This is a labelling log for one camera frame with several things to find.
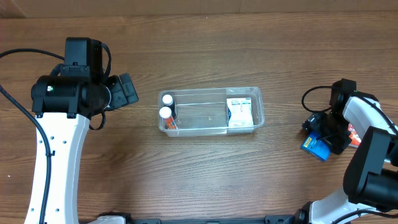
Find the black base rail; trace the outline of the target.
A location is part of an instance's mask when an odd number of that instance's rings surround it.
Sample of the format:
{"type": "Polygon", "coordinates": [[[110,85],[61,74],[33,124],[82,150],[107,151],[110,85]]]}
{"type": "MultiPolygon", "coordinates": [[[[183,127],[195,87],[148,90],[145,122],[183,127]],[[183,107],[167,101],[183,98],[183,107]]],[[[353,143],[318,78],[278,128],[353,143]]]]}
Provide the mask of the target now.
{"type": "Polygon", "coordinates": [[[125,223],[125,224],[273,224],[294,222],[294,215],[266,215],[264,218],[221,218],[161,220],[159,218],[134,219],[130,213],[108,212],[99,214],[95,220],[80,223],[125,223]]]}

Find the clear plastic container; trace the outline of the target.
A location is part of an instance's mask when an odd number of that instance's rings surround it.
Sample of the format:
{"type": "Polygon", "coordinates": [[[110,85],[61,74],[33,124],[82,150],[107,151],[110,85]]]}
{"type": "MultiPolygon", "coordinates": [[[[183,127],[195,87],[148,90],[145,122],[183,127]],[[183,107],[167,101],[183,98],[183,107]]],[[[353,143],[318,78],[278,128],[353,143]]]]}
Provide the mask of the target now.
{"type": "Polygon", "coordinates": [[[164,90],[159,93],[158,108],[164,107],[164,95],[173,97],[177,112],[174,119],[177,129],[169,129],[164,120],[159,118],[159,129],[169,137],[252,133],[265,124],[262,93],[255,86],[164,90]],[[228,127],[228,98],[251,98],[253,126],[228,127]]]}

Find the blue box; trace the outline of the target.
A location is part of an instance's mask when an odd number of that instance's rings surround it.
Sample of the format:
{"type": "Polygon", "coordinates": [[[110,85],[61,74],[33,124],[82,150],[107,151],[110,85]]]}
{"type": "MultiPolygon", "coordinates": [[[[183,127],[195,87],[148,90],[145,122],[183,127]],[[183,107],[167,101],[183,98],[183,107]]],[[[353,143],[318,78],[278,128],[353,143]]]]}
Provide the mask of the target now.
{"type": "Polygon", "coordinates": [[[315,131],[312,131],[307,136],[300,148],[321,161],[326,161],[331,153],[329,147],[321,140],[320,135],[315,131]]]}

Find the black bottle white cap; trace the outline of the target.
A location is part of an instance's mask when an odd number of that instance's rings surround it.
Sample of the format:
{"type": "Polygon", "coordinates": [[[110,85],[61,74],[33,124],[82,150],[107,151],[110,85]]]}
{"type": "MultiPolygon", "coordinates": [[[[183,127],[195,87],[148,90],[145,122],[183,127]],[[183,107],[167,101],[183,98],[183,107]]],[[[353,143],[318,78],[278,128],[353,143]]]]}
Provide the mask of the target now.
{"type": "Polygon", "coordinates": [[[173,117],[173,119],[175,119],[177,117],[177,112],[176,112],[176,107],[175,107],[175,100],[173,99],[173,97],[171,95],[164,95],[162,97],[162,102],[163,102],[164,106],[167,106],[168,108],[170,108],[170,110],[172,112],[172,117],[173,117]]]}

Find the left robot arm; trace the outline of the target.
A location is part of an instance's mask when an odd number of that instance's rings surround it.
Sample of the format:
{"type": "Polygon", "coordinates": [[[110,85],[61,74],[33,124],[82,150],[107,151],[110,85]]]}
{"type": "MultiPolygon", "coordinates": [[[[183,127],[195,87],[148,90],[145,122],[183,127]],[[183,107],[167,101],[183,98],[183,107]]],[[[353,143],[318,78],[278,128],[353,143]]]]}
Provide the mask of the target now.
{"type": "Polygon", "coordinates": [[[138,102],[129,74],[103,65],[108,46],[69,37],[63,63],[32,87],[37,128],[34,179],[26,223],[78,223],[77,194],[83,144],[91,118],[138,102]]]}

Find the white box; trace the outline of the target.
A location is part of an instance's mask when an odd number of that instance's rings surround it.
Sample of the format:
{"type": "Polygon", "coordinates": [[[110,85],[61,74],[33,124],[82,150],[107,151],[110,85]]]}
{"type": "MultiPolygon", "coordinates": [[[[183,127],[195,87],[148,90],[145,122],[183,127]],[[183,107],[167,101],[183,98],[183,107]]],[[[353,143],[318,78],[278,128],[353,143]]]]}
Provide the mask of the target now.
{"type": "Polygon", "coordinates": [[[229,128],[254,125],[251,98],[228,98],[226,104],[229,128]]]}

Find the red box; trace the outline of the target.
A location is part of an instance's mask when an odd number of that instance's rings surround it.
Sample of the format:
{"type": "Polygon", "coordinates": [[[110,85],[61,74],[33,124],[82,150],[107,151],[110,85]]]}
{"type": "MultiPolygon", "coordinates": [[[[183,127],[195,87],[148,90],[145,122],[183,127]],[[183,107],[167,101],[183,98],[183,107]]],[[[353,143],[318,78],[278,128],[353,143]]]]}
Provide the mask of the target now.
{"type": "Polygon", "coordinates": [[[357,134],[356,130],[354,129],[351,123],[348,125],[348,131],[350,132],[349,137],[351,139],[349,146],[358,148],[361,143],[361,138],[359,137],[359,135],[357,134]]]}

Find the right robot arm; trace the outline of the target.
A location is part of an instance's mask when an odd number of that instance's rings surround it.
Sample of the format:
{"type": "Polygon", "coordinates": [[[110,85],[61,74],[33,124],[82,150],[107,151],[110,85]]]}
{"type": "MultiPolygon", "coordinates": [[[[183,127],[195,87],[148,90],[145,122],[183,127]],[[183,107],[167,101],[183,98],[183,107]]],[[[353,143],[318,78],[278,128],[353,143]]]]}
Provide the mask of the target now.
{"type": "Polygon", "coordinates": [[[311,110],[302,128],[308,134],[302,149],[322,158],[316,149],[340,155],[350,144],[349,126],[361,142],[343,178],[343,186],[322,200],[307,202],[291,223],[350,223],[363,215],[397,218],[397,125],[382,111],[378,99],[357,90],[356,82],[341,79],[330,85],[329,108],[311,110]]]}

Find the orange bottle white cap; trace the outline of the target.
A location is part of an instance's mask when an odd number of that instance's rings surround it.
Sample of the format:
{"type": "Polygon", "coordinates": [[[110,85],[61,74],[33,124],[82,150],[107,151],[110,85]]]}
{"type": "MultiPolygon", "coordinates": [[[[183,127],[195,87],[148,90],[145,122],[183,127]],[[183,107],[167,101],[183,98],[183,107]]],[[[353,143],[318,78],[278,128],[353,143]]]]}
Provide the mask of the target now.
{"type": "Polygon", "coordinates": [[[175,124],[174,118],[172,116],[172,110],[169,107],[162,107],[159,110],[159,116],[164,120],[169,129],[177,129],[177,125],[175,124]]]}

